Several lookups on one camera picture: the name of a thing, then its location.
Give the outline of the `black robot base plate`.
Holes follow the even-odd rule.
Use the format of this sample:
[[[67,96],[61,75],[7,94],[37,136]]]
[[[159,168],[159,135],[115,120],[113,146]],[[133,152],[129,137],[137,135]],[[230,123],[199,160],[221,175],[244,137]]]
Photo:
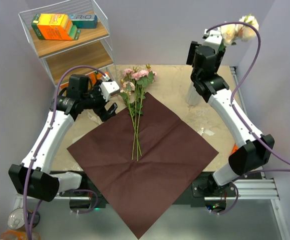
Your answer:
[[[69,206],[72,210],[89,209],[91,207],[94,207],[96,210],[106,208],[109,204],[107,199],[85,173],[81,172],[81,174],[82,184],[79,189],[65,191],[60,193],[59,196],[69,199]],[[219,187],[213,193],[207,192],[207,183],[211,175],[211,172],[202,172],[175,199],[173,204],[190,205],[192,208],[206,207],[210,211],[219,213],[226,209],[229,197],[234,197],[236,201],[238,200],[237,188],[233,183]],[[135,186],[129,187],[130,193],[128,195],[134,194],[137,197],[142,197],[142,200],[146,204],[150,203],[152,206],[168,198],[166,190],[160,186],[155,187],[147,181],[139,187],[139,189]]]

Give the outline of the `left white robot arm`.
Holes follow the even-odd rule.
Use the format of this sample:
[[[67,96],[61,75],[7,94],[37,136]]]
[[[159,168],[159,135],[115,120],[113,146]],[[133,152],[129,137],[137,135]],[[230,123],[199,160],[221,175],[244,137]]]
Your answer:
[[[53,99],[45,125],[32,149],[19,165],[12,164],[8,175],[18,194],[45,202],[58,193],[71,190],[77,196],[88,192],[88,183],[74,172],[51,174],[51,166],[60,144],[78,115],[93,110],[102,122],[115,116],[117,104],[109,109],[111,96],[120,92],[117,82],[108,75],[89,86],[86,75],[72,74],[68,86]]]

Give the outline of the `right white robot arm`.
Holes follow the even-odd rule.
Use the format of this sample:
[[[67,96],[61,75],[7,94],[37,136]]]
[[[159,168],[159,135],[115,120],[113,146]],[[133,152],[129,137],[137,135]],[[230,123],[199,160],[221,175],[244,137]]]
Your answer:
[[[275,143],[274,138],[255,127],[237,102],[231,99],[229,85],[217,74],[224,53],[192,41],[186,61],[192,66],[190,79],[193,89],[217,112],[238,147],[229,156],[228,163],[210,177],[207,190],[215,197],[223,193],[225,185],[232,180],[267,164]]]

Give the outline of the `red wrapping paper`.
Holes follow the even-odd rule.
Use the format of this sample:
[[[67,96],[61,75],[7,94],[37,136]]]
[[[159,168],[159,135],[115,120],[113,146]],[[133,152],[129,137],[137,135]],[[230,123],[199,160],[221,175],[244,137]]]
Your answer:
[[[69,153],[137,238],[217,156],[195,130],[151,94],[140,118],[142,157],[133,160],[134,129],[128,109],[120,111],[68,147]],[[149,182],[166,190],[161,203],[145,203],[129,187]]]

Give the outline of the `cream white flower stem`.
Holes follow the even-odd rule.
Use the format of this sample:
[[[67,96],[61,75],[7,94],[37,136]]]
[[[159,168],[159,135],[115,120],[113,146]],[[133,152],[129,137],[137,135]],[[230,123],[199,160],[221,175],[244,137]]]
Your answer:
[[[259,30],[259,24],[255,16],[249,14],[242,16],[240,22],[252,25],[256,30]],[[236,45],[236,40],[247,42],[256,37],[256,33],[250,27],[243,24],[227,24],[217,28],[222,36],[222,42],[218,51],[223,51],[227,46]]]

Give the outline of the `pink flower bunch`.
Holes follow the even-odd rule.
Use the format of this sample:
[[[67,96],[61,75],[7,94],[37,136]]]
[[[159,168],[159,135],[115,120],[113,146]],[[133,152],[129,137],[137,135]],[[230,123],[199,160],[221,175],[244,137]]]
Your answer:
[[[150,64],[145,65],[145,69],[137,67],[127,68],[123,71],[121,79],[121,89],[119,96],[123,100],[131,117],[134,129],[132,156],[138,161],[142,157],[141,144],[139,141],[140,118],[143,115],[143,102],[145,100],[146,88],[156,79],[156,72],[152,70]]]

